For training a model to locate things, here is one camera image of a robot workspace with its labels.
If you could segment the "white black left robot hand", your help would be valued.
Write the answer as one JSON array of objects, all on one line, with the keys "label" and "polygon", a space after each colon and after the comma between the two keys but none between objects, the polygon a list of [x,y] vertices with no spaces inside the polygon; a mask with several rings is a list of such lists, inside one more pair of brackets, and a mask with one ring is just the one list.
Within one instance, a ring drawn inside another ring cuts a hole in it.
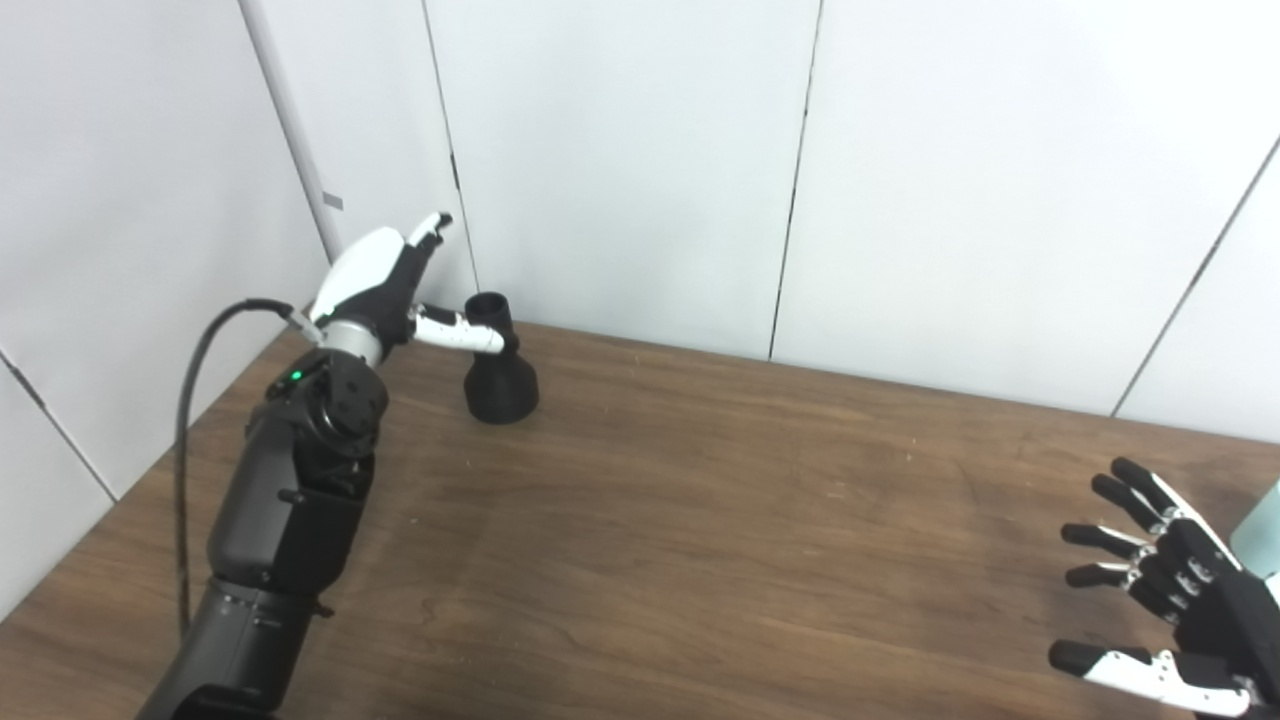
[{"label": "white black left robot hand", "polygon": [[411,342],[500,356],[515,354],[512,331],[471,322],[461,311],[417,301],[442,232],[453,218],[434,213],[408,234],[383,227],[352,243],[326,273],[308,319],[316,346],[378,369],[392,350]]}]

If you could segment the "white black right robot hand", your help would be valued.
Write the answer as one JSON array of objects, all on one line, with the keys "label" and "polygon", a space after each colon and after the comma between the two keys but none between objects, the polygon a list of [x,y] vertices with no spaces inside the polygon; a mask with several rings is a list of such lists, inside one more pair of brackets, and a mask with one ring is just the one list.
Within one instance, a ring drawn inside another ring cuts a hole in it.
[{"label": "white black right robot hand", "polygon": [[1111,555],[1107,562],[1066,570],[1066,584],[1121,591],[1171,626],[1174,646],[1155,651],[1059,639],[1050,646],[1050,666],[1198,719],[1275,719],[1279,615],[1267,582],[1148,468],[1116,457],[1092,478],[1091,488],[1121,509],[1140,536],[1062,525],[1066,543]]}]

